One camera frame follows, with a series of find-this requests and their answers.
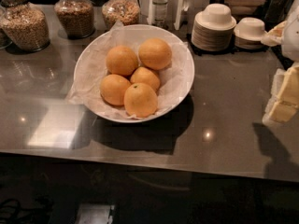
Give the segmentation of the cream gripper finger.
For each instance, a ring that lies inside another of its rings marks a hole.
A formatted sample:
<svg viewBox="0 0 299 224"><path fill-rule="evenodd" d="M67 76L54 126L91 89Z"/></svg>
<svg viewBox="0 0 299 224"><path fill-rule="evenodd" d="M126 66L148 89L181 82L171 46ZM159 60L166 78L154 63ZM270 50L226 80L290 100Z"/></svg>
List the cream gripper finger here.
<svg viewBox="0 0 299 224"><path fill-rule="evenodd" d="M283 21L276 25L269 32L266 32L261 39L261 43L268 47L280 45L286 23L286 21Z"/></svg>
<svg viewBox="0 0 299 224"><path fill-rule="evenodd" d="M286 71L276 71L270 94L263 115L263 124L282 124L290 121L299 111L299 63L294 63Z"/></svg>

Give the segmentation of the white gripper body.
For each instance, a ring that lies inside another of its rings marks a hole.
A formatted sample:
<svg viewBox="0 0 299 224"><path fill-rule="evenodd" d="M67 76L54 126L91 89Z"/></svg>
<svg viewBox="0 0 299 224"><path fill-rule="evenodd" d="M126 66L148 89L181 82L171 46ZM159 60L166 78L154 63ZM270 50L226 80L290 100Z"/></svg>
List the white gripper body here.
<svg viewBox="0 0 299 224"><path fill-rule="evenodd" d="M283 29L281 49L284 57L299 62L299 7L287 19Z"/></svg>

